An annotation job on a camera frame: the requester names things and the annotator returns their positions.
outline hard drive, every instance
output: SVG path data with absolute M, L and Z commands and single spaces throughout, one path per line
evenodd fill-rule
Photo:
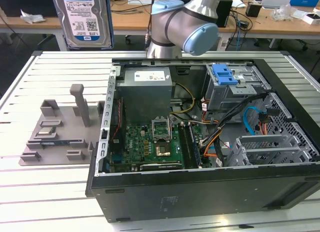
M 109 0 L 53 0 L 71 48 L 113 48 Z

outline open computer tower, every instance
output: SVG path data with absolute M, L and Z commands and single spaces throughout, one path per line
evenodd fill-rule
M 88 188 L 110 223 L 288 209 L 319 135 L 263 59 L 117 59 Z

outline blue drive bay latch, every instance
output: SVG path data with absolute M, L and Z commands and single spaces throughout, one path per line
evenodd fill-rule
M 237 85 L 238 80 L 232 75 L 232 71 L 226 64 L 218 63 L 212 65 L 214 75 L 218 80 L 218 84 L 221 86 Z

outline barcode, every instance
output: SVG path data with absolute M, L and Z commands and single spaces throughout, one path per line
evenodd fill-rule
M 87 21 L 86 27 L 87 27 L 88 31 L 98 31 L 97 21 Z

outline green circuit board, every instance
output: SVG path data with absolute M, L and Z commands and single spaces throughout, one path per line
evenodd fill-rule
M 203 138 L 198 125 L 192 127 L 196 142 Z M 155 127 L 157 135 L 168 133 L 166 127 Z M 171 126 L 172 140 L 170 142 L 154 142 L 152 125 L 127 126 L 125 133 L 125 149 L 122 156 L 114 158 L 122 165 L 150 164 L 150 163 L 179 163 L 184 166 L 183 153 L 180 146 L 178 126 Z

